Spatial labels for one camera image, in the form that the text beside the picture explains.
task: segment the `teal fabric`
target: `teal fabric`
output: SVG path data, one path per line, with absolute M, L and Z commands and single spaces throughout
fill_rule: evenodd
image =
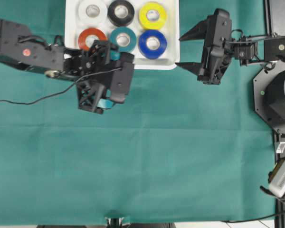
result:
M 262 0 L 180 0 L 180 32 L 228 10 L 233 28 L 265 32 Z M 0 0 L 0 18 L 52 41 L 64 0 Z M 181 44 L 200 61 L 202 41 Z M 234 61 L 220 86 L 180 68 L 135 71 L 124 105 L 76 109 L 73 89 L 34 106 L 0 104 L 0 225 L 250 219 L 274 212 L 259 190 L 274 164 L 269 127 L 253 111 L 260 67 Z M 0 99 L 32 101 L 69 85 L 0 64 Z

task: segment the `teal tape piece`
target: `teal tape piece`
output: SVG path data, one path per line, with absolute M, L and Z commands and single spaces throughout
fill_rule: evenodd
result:
M 132 52 L 136 47 L 137 37 L 127 27 L 119 27 L 110 35 L 110 41 L 119 46 L 120 52 Z
M 98 102 L 97 107 L 104 108 L 104 109 L 111 109 L 113 108 L 114 103 L 110 100 L 100 99 Z
M 113 61 L 119 60 L 120 59 L 120 52 L 111 51 L 110 52 L 110 59 Z

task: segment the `red tape roll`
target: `red tape roll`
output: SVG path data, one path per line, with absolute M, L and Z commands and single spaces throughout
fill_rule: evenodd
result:
M 105 34 L 99 29 L 88 28 L 84 30 L 78 38 L 78 45 L 80 49 L 83 49 L 86 51 L 90 50 L 90 47 L 86 45 L 86 39 L 88 38 L 88 36 L 96 36 L 98 37 L 99 40 L 108 40 Z

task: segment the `teal tape roll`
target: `teal tape roll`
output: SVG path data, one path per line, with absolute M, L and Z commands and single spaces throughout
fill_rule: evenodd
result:
M 110 41 L 119 46 L 120 52 L 132 52 L 136 47 L 137 37 L 127 27 L 119 27 L 110 35 Z

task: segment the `electrical tape roll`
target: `electrical tape roll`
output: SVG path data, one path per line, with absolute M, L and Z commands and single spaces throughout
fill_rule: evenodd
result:
M 133 5 L 126 0 L 116 0 L 111 3 L 108 9 L 109 20 L 117 27 L 130 25 L 134 15 Z
M 156 49 L 150 49 L 147 45 L 149 39 L 158 40 Z M 139 38 L 139 50 L 148 59 L 159 58 L 167 49 L 166 37 L 157 30 L 147 30 Z
M 89 38 L 93 40 L 98 39 L 98 40 L 108 40 L 105 34 L 100 31 L 99 29 L 96 28 L 88 28 L 84 30 L 78 38 L 78 45 L 80 49 L 83 50 L 90 50 L 91 45 L 93 42 L 89 42 Z
M 118 42 L 120 39 L 124 41 L 124 44 Z M 136 47 L 137 37 L 131 29 L 119 27 L 111 33 L 110 41 L 119 46 L 120 52 L 132 52 Z
M 108 9 L 102 0 L 83 0 L 78 7 L 78 17 L 87 26 L 96 27 L 105 22 Z
M 167 21 L 165 8 L 156 2 L 145 4 L 139 11 L 139 21 L 145 30 L 160 30 Z

